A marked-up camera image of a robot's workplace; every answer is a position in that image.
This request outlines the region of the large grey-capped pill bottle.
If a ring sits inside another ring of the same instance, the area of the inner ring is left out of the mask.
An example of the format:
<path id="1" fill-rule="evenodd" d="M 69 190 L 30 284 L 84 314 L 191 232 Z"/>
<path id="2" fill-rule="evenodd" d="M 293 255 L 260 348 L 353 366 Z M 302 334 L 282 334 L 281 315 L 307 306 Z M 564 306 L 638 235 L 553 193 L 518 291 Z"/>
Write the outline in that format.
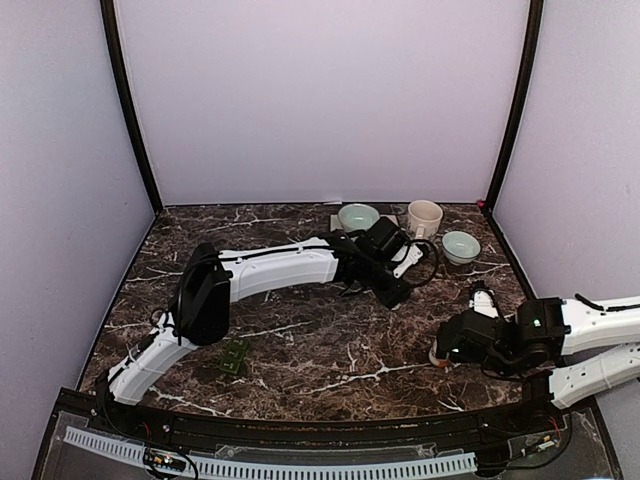
<path id="1" fill-rule="evenodd" d="M 438 351 L 438 343 L 436 340 L 433 341 L 429 352 L 428 352 L 428 358 L 429 361 L 431 362 L 431 364 L 437 368 L 447 368 L 451 365 L 451 362 L 448 358 L 448 354 L 447 353 L 439 353 Z"/>

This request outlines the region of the green weekly pill organizer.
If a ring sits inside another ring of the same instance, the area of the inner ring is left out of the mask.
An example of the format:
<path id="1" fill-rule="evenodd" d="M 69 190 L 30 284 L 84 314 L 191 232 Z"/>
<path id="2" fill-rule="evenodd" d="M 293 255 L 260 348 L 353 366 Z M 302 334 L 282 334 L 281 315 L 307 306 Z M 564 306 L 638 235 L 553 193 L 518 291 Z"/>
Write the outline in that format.
<path id="1" fill-rule="evenodd" d="M 237 375 L 243 366 L 249 346 L 250 343 L 246 338 L 230 339 L 218 369 L 225 374 Z"/>

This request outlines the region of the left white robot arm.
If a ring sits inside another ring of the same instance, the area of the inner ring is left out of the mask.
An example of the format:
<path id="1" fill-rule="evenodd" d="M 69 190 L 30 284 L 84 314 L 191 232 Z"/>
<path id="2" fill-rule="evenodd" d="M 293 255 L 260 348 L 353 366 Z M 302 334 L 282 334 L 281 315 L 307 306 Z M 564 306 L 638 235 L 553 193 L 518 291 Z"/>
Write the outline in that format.
<path id="1" fill-rule="evenodd" d="M 141 415 L 130 405 L 138 404 L 183 357 L 222 340 L 229 331 L 232 304 L 286 287 L 335 282 L 359 283 L 387 308 L 404 302 L 412 290 L 385 262 L 340 232 L 248 251 L 199 245 L 155 326 L 96 379 L 96 394 L 106 400 L 103 421 L 120 436 L 134 435 L 141 427 Z"/>

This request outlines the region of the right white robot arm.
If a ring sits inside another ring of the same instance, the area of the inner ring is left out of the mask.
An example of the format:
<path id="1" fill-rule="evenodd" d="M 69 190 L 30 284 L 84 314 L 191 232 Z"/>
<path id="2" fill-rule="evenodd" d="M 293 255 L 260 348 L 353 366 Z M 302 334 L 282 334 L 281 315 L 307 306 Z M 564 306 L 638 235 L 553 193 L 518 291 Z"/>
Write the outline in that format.
<path id="1" fill-rule="evenodd" d="M 429 351 L 439 368 L 475 364 L 499 380 L 520 381 L 528 396 L 510 413 L 534 432 L 551 403 L 567 409 L 639 375 L 639 300 L 536 298 L 501 313 L 493 292 L 472 290 L 466 310 L 443 322 Z"/>

